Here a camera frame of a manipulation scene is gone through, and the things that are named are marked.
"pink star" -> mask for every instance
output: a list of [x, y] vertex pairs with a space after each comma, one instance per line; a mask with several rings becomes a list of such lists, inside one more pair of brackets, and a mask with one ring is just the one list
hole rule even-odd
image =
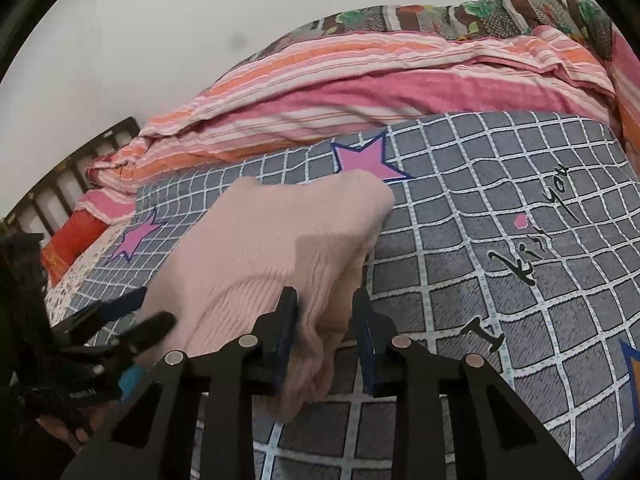
[[136, 251], [142, 239], [151, 234], [156, 229], [162, 227], [162, 224], [154, 224], [154, 220], [156, 219], [156, 212], [146, 219], [142, 224], [138, 225], [135, 229], [124, 233], [122, 237], [122, 241], [120, 245], [116, 248], [116, 250], [111, 255], [110, 261], [117, 258], [121, 254], [124, 254], [124, 257], [128, 262], [131, 261], [133, 257], [133, 253]]
[[338, 172], [365, 170], [386, 182], [413, 178], [385, 161], [385, 132], [375, 136], [361, 148], [331, 143], [338, 161]]

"black clamp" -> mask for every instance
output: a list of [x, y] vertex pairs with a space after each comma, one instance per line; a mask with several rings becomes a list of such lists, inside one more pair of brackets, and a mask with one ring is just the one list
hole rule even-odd
[[62, 480], [188, 480], [202, 393], [200, 478], [254, 480], [252, 395], [274, 396], [287, 373], [298, 298], [282, 290], [274, 312], [218, 352], [171, 351], [84, 446]]
[[398, 335], [369, 295], [353, 295], [353, 327], [364, 387], [397, 396], [393, 480], [445, 480], [440, 395], [446, 395], [460, 480], [580, 480], [560, 445], [492, 366], [478, 354], [432, 354]]
[[122, 396], [118, 381], [136, 355], [158, 344], [175, 325], [159, 312], [104, 346], [85, 346], [106, 323], [142, 306], [146, 287], [113, 301], [97, 301], [53, 328], [44, 305], [46, 276], [40, 264], [42, 235], [0, 240], [0, 307], [12, 327], [18, 358], [9, 394], [31, 415], [52, 415], [72, 431], [93, 431], [80, 409]]

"bed frame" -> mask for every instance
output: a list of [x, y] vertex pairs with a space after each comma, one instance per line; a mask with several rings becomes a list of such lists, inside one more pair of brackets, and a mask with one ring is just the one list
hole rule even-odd
[[75, 150], [41, 178], [6, 218], [0, 218], [0, 232], [42, 232], [45, 233], [43, 243], [46, 243], [91, 187], [84, 176], [89, 161], [116, 151], [139, 132], [136, 120], [128, 117]]

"patterned comforter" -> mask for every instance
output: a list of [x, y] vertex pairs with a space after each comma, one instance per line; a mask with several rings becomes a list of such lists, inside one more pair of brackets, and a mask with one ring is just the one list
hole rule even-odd
[[[640, 340], [640, 182], [609, 128], [592, 120], [443, 114], [160, 180], [139, 190], [126, 232], [163, 225], [128, 252], [117, 240], [71, 309], [148, 282], [241, 175], [299, 184], [378, 158], [396, 204], [366, 267], [374, 308], [433, 352], [485, 355], [584, 477], [597, 478], [634, 427], [638, 390], [625, 358], [636, 359]], [[487, 332], [504, 333], [496, 353], [477, 335], [460, 335], [476, 316]], [[446, 399], [443, 411], [453, 475]], [[362, 393], [347, 336], [324, 402], [284, 426], [255, 416], [257, 478], [388, 479], [393, 424], [394, 399]], [[195, 478], [201, 430], [199, 423]]]

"pink striped quilt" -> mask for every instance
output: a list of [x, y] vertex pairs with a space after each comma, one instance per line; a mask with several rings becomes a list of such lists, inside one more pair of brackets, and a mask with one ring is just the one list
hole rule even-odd
[[640, 61], [624, 36], [613, 27], [610, 73], [623, 129], [623, 147], [631, 165], [640, 174]]
[[76, 203], [75, 210], [85, 210], [105, 224], [129, 219], [136, 211], [135, 197], [114, 189], [90, 189]]
[[232, 70], [96, 160], [89, 177], [133, 202], [139, 186], [177, 170], [443, 111], [564, 112], [617, 131], [614, 97], [604, 67], [552, 27], [465, 42], [423, 32], [329, 36]]

